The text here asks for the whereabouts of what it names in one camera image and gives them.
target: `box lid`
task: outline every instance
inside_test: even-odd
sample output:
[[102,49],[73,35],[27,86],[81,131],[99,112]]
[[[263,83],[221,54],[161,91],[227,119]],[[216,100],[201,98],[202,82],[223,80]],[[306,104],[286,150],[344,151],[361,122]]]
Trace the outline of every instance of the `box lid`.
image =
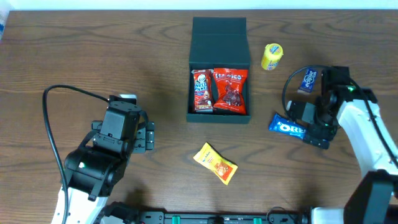
[[246,18],[194,17],[189,62],[250,65]]

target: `open box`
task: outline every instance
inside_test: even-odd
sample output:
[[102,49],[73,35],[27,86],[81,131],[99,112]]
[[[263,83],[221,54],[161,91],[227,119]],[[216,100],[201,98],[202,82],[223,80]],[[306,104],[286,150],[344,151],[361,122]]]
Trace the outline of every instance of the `open box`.
[[[220,109],[213,113],[196,113],[193,110],[195,94],[191,71],[214,68],[248,70],[242,92],[246,115]],[[250,121],[250,52],[246,37],[246,18],[194,17],[189,69],[188,122],[246,124]],[[213,77],[211,93],[213,101],[217,102],[218,91]]]

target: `yellow container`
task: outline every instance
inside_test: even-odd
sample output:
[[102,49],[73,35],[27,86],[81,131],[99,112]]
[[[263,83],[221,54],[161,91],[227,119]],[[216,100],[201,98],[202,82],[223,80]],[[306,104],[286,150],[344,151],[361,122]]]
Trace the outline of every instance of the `yellow container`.
[[279,63],[284,50],[279,44],[268,44],[261,60],[261,67],[265,70],[273,70]]

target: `snack wrapper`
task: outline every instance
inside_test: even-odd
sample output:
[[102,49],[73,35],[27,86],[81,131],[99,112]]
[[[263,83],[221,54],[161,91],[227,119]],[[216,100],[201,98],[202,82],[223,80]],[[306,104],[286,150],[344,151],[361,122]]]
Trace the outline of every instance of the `snack wrapper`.
[[195,82],[195,108],[197,113],[213,112],[213,97],[211,95],[212,69],[192,70]]
[[221,157],[207,142],[193,159],[213,171],[225,185],[238,169],[237,165]]
[[301,140],[304,138],[306,132],[306,129],[303,126],[290,122],[279,114],[274,115],[274,119],[271,124],[269,124],[268,130],[284,133]]
[[305,72],[303,81],[301,82],[301,85],[298,88],[299,93],[311,93],[313,90],[313,86],[315,84],[315,81],[317,80],[318,72],[314,69],[307,69]]
[[248,77],[248,71],[244,69],[215,68],[213,77],[218,90],[218,100],[214,107],[246,114],[242,90],[243,84]]

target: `oreo package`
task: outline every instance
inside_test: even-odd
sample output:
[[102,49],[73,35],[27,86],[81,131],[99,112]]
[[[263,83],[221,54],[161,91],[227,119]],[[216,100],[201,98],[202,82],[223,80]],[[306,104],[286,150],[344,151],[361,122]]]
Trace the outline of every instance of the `oreo package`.
[[274,119],[272,119],[268,130],[288,134],[301,140],[304,138],[306,132],[306,129],[303,126],[288,121],[277,113],[275,114]]
[[311,93],[315,84],[315,80],[317,80],[317,76],[318,72],[316,70],[311,68],[307,69],[304,79],[297,91],[299,93]]

